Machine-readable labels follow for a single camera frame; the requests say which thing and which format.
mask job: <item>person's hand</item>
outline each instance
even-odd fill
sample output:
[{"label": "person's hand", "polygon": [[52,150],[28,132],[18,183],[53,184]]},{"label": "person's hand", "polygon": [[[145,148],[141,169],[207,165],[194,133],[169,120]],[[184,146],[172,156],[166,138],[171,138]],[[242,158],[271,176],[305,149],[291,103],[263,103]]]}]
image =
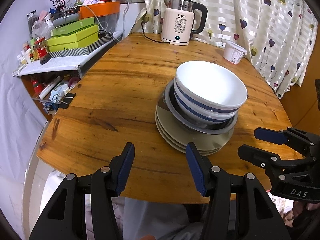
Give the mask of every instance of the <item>person's hand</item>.
[{"label": "person's hand", "polygon": [[156,238],[152,235],[146,235],[143,238],[141,238],[140,240],[156,240]]},{"label": "person's hand", "polygon": [[[292,212],[293,212],[293,216],[294,217],[297,217],[298,215],[300,215],[303,212],[304,205],[305,205],[304,203],[299,202],[299,201],[294,201],[293,202]],[[320,207],[320,203],[318,203],[318,204],[308,203],[307,206],[306,206],[306,209],[308,211],[311,211],[311,210],[315,210],[315,209],[317,209],[319,207]]]}]

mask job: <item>curtain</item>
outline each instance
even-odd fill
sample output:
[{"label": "curtain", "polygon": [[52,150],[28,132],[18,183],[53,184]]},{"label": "curtain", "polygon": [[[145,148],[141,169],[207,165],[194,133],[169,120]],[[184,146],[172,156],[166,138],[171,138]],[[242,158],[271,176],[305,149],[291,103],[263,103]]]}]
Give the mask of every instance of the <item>curtain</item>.
[{"label": "curtain", "polygon": [[[318,22],[304,0],[192,0],[208,8],[204,30],[192,39],[224,47],[233,41],[247,49],[247,59],[278,98],[301,86],[316,40]],[[145,0],[147,33],[161,33],[163,0]],[[133,31],[141,31],[143,9]],[[195,11],[195,26],[200,13]]]}]

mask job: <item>orange tray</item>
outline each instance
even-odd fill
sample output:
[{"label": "orange tray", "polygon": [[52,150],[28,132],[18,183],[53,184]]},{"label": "orange tray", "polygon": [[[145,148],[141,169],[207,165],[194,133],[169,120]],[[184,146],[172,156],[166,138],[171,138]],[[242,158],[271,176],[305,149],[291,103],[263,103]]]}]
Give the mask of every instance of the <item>orange tray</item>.
[{"label": "orange tray", "polygon": [[[88,7],[99,17],[120,12],[120,2],[105,2],[88,5]],[[84,6],[80,7],[80,19],[94,17],[92,12]]]}]

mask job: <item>kettle handle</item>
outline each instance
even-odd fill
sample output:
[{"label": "kettle handle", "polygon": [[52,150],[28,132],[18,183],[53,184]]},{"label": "kettle handle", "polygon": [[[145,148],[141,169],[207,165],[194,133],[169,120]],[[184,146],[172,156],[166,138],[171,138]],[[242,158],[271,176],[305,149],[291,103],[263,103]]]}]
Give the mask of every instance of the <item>kettle handle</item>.
[{"label": "kettle handle", "polygon": [[207,20],[208,9],[203,4],[197,3],[197,2],[195,2],[194,8],[202,12],[199,28],[191,31],[192,34],[198,34],[202,32],[205,27],[205,21]]}]

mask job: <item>kettle base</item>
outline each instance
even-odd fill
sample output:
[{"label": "kettle base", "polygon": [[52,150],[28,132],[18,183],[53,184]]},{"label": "kettle base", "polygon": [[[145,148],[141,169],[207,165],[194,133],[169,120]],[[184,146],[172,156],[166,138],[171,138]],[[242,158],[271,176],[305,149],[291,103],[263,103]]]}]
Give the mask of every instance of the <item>kettle base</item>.
[{"label": "kettle base", "polygon": [[164,42],[169,42],[170,44],[173,44],[173,45],[180,45],[180,46],[186,46],[189,44],[189,42],[176,42],[176,41],[170,41],[170,40],[167,40],[165,38],[163,38],[161,36],[161,41],[164,41]]}]

